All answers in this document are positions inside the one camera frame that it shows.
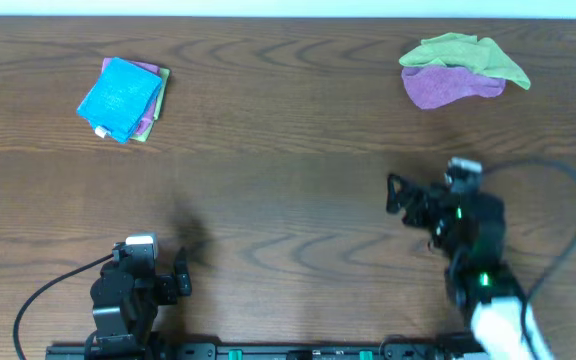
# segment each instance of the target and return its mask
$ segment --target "wooden table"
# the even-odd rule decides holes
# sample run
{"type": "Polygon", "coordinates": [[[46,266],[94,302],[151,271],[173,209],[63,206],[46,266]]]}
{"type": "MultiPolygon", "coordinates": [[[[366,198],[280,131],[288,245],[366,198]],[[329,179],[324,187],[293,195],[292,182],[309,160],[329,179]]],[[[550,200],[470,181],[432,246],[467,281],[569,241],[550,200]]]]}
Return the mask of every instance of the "wooden table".
{"type": "MultiPolygon", "coordinates": [[[[462,330],[446,260],[385,213],[389,172],[438,180],[453,155],[576,167],[576,21],[0,18],[0,358],[30,294],[139,231],[159,234],[162,270],[190,252],[194,294],[157,323],[173,339],[462,330]],[[416,108],[397,59],[448,31],[495,39],[532,88],[416,108]],[[102,140],[75,113],[105,56],[172,70],[145,144],[102,140]]],[[[528,287],[576,229],[574,184],[525,168],[486,189],[506,201],[507,259],[528,287]]],[[[94,329],[97,277],[33,303],[29,358],[94,329]]],[[[576,254],[534,307],[553,351],[576,359],[576,254]]]]}

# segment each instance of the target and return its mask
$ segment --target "folded cloth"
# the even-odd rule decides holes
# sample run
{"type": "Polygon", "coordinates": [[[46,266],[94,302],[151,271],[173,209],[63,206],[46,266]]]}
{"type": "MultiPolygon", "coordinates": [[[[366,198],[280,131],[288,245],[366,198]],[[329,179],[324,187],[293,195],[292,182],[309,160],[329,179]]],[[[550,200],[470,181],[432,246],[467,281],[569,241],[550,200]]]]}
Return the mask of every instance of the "folded cloth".
{"type": "Polygon", "coordinates": [[[528,90],[530,79],[491,38],[447,33],[421,40],[421,45],[402,56],[403,66],[465,66],[475,74],[503,78],[528,90]]]}
{"type": "Polygon", "coordinates": [[[401,72],[412,102],[421,109],[435,109],[466,96],[495,97],[506,80],[473,74],[465,67],[405,67],[401,72]]]}
{"type": "MultiPolygon", "coordinates": [[[[108,64],[110,64],[110,60],[112,60],[112,59],[113,58],[104,58],[104,61],[101,64],[101,72],[104,72],[104,70],[106,69],[106,66],[108,66],[108,64]]],[[[129,63],[131,63],[133,65],[137,65],[144,70],[148,70],[155,75],[159,74],[159,66],[157,66],[157,65],[142,63],[139,61],[130,61],[130,60],[126,60],[126,61],[128,61],[129,63]]],[[[141,135],[144,131],[146,131],[146,129],[148,128],[148,125],[150,125],[152,123],[152,121],[154,120],[155,108],[156,108],[156,103],[155,103],[155,101],[153,101],[152,104],[150,104],[148,111],[146,111],[144,116],[141,118],[141,122],[139,123],[139,126],[137,127],[137,130],[135,131],[137,133],[137,135],[141,135]]]]}
{"type": "Polygon", "coordinates": [[[166,68],[159,68],[159,76],[161,76],[161,90],[159,90],[159,95],[157,95],[157,105],[155,107],[155,115],[153,118],[155,120],[159,119],[159,112],[161,111],[161,104],[164,101],[164,93],[166,92],[166,84],[168,84],[168,77],[170,76],[170,70],[166,68]]]}
{"type": "Polygon", "coordinates": [[[113,58],[77,109],[93,129],[102,128],[126,143],[156,98],[161,78],[125,60],[113,58]]]}
{"type": "MultiPolygon", "coordinates": [[[[159,119],[159,113],[161,112],[161,104],[164,100],[164,92],[166,91],[166,83],[168,82],[168,76],[170,76],[170,70],[166,68],[159,68],[159,75],[161,76],[162,84],[161,88],[159,88],[159,95],[157,95],[156,100],[157,105],[155,107],[155,113],[153,114],[154,120],[159,119]]],[[[133,134],[133,136],[130,138],[137,141],[146,142],[146,140],[148,140],[148,136],[150,136],[150,131],[152,131],[153,125],[154,125],[153,121],[147,122],[145,129],[140,131],[141,127],[144,126],[144,121],[142,119],[141,123],[139,124],[139,127],[137,128],[137,131],[135,131],[135,134],[133,134]]]]}
{"type": "Polygon", "coordinates": [[[154,124],[155,124],[154,122],[151,122],[150,125],[148,125],[148,127],[146,128],[146,130],[144,130],[144,132],[141,133],[141,135],[137,135],[137,133],[135,133],[130,138],[137,141],[146,142],[146,140],[148,140],[148,136],[150,136],[150,132],[152,131],[152,126],[154,124]]]}

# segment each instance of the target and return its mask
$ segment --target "pink cloth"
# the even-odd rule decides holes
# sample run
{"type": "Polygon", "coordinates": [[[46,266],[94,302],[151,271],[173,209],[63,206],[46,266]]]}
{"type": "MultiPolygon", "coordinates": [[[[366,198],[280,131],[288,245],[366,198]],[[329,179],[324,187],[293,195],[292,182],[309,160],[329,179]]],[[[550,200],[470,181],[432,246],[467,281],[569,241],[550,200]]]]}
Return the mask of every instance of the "pink cloth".
{"type": "Polygon", "coordinates": [[[435,109],[466,96],[499,96],[506,87],[506,79],[473,74],[461,66],[404,67],[401,77],[412,102],[424,110],[435,109]]]}
{"type": "MultiPolygon", "coordinates": [[[[104,61],[101,64],[101,72],[104,72],[104,70],[106,69],[106,66],[108,66],[108,64],[110,64],[110,60],[112,60],[112,59],[113,58],[104,58],[104,61]]],[[[148,70],[155,75],[159,75],[159,66],[157,66],[157,65],[142,63],[142,62],[138,62],[138,61],[130,61],[130,60],[126,60],[126,61],[128,61],[129,63],[131,63],[133,65],[137,65],[144,70],[148,70]]],[[[146,130],[148,130],[148,127],[153,122],[153,116],[155,115],[156,106],[157,106],[157,97],[155,96],[152,104],[150,104],[150,107],[148,108],[148,111],[146,111],[144,116],[141,118],[141,121],[139,122],[139,125],[137,126],[137,130],[135,130],[135,134],[141,135],[146,130]]]]}

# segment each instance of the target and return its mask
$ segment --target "black cable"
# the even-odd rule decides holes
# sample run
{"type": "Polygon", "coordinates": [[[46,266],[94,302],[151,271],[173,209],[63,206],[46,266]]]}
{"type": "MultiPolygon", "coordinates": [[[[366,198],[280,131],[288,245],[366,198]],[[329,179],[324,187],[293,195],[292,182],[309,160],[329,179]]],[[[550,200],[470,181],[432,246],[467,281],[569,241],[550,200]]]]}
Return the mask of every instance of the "black cable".
{"type": "Polygon", "coordinates": [[[26,312],[26,309],[28,309],[28,306],[30,306],[30,304],[32,304],[32,302],[39,296],[41,295],[41,293],[43,293],[44,291],[48,290],[48,288],[50,288],[51,286],[55,285],[56,283],[60,282],[61,280],[67,279],[73,275],[77,275],[82,271],[88,270],[93,266],[99,265],[102,262],[109,260],[112,258],[112,255],[106,255],[104,257],[102,257],[99,260],[93,261],[88,265],[84,265],[82,267],[80,267],[79,269],[75,269],[67,274],[61,275],[58,278],[52,280],[51,282],[47,283],[46,285],[42,286],[39,290],[35,291],[34,294],[32,294],[32,296],[30,296],[28,298],[28,300],[26,300],[26,302],[24,303],[24,305],[21,307],[21,309],[19,309],[19,312],[17,313],[17,318],[15,318],[15,324],[12,327],[12,341],[15,343],[15,351],[17,351],[17,356],[19,357],[20,360],[26,360],[26,356],[24,355],[24,352],[21,350],[21,342],[19,341],[19,323],[21,323],[21,317],[24,315],[24,313],[26,312]]]}
{"type": "MultiPolygon", "coordinates": [[[[568,175],[573,181],[576,183],[576,170],[572,167],[556,160],[546,160],[546,159],[520,159],[520,160],[511,160],[507,162],[503,162],[501,164],[495,165],[489,169],[484,171],[484,175],[490,175],[495,172],[498,172],[503,169],[507,169],[510,167],[516,166],[524,166],[524,165],[540,165],[546,167],[555,168],[566,175],[568,175]]],[[[570,257],[570,255],[576,250],[576,233],[575,236],[572,238],[566,249],[559,254],[552,263],[544,270],[544,272],[539,276],[537,281],[533,284],[530,288],[528,293],[526,294],[526,299],[523,301],[521,306],[521,332],[524,338],[526,338],[526,343],[528,344],[528,348],[530,349],[530,353],[535,360],[539,360],[537,356],[537,352],[535,351],[534,345],[532,343],[532,335],[528,332],[526,328],[526,315],[528,312],[528,304],[532,299],[535,297],[537,292],[543,287],[546,280],[548,280],[552,275],[561,267],[561,265],[570,257]]]]}
{"type": "Polygon", "coordinates": [[[86,338],[86,342],[84,343],[84,360],[92,360],[90,357],[90,351],[92,350],[92,342],[95,340],[97,336],[97,330],[93,331],[88,335],[86,338]]]}

